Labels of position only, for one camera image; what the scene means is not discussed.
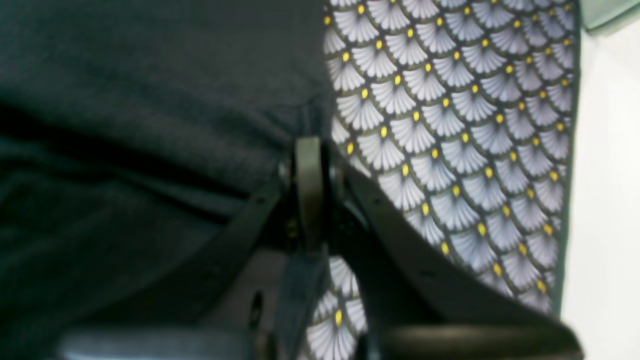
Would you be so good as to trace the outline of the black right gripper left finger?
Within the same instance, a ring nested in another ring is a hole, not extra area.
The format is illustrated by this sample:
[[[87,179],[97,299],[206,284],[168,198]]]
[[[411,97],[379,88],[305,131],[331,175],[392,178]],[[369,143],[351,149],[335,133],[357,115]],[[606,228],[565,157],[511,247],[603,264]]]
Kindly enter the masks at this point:
[[[90,316],[88,326],[67,332],[57,360],[276,360],[274,330],[260,330],[263,306],[274,314],[285,244],[270,221],[296,175],[296,155],[278,166],[233,221],[194,256],[132,296]]]

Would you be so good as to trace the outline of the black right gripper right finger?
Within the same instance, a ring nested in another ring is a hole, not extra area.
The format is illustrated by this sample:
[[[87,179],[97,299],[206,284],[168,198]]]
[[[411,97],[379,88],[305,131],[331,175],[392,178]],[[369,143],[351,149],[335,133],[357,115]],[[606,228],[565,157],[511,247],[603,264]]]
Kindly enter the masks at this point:
[[[357,360],[582,360],[565,324],[476,280],[432,248],[379,187],[325,147],[329,248],[358,279]]]

